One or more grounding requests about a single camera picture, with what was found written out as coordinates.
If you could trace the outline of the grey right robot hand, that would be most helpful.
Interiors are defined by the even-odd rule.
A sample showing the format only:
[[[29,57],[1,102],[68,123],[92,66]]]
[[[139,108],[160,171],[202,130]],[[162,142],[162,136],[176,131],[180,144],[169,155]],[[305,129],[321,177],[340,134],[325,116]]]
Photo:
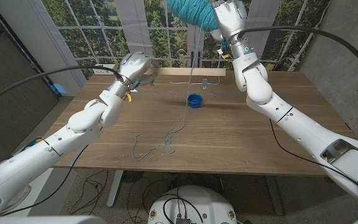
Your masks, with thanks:
[[[247,9],[240,0],[216,1],[213,12],[218,28],[210,31],[214,40],[226,39],[235,43],[245,39]]]

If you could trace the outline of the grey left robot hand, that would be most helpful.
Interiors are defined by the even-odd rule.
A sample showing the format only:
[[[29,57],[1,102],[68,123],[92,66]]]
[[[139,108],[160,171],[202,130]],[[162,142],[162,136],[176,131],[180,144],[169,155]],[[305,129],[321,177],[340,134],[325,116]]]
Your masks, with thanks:
[[[129,53],[121,60],[117,71],[121,76],[119,80],[125,87],[128,87],[129,91],[138,86],[153,86],[157,74],[145,74],[151,65],[152,58],[143,52]]]

